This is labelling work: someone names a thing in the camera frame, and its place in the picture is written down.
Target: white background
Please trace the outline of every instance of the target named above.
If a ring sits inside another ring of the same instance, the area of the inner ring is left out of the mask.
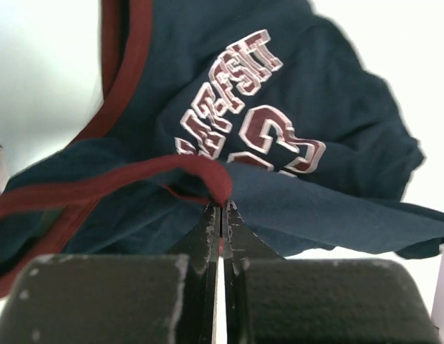
[[[314,3],[347,33],[367,69],[389,81],[421,142],[428,159],[405,200],[444,211],[444,0]],[[0,141],[12,173],[64,147],[100,106],[99,19],[95,0],[0,0]],[[335,249],[299,257],[369,255]],[[430,311],[440,258],[397,260]]]

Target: red binding strip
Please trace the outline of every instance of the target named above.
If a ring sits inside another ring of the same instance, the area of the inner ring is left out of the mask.
[[[102,94],[106,99],[120,68],[120,5],[122,0],[103,0],[101,18]]]
[[[67,204],[75,205],[68,206],[54,226],[26,253],[20,263],[0,278],[0,298],[7,295],[15,276],[33,258],[41,254],[61,252],[103,196],[135,181],[175,168],[182,168],[190,174],[199,176],[214,201],[220,206],[227,202],[232,190],[227,170],[217,161],[201,156],[180,155],[162,156],[133,163],[83,181],[26,186],[1,196],[0,220],[17,212],[42,210]],[[208,200],[194,198],[194,201],[200,203]]]
[[[104,1],[102,5],[117,6],[115,1]],[[112,10],[105,9],[103,13],[112,13]],[[152,20],[153,0],[130,0],[130,31],[119,74],[98,113],[72,142],[105,136],[122,116],[143,73],[152,37]],[[107,29],[102,31],[115,34]]]
[[[232,184],[227,170],[219,162],[202,156],[175,154],[132,163],[83,181],[37,184],[10,191],[0,197],[0,220],[15,213],[85,204],[128,184],[176,168],[200,177],[217,204],[223,206],[227,202]]]

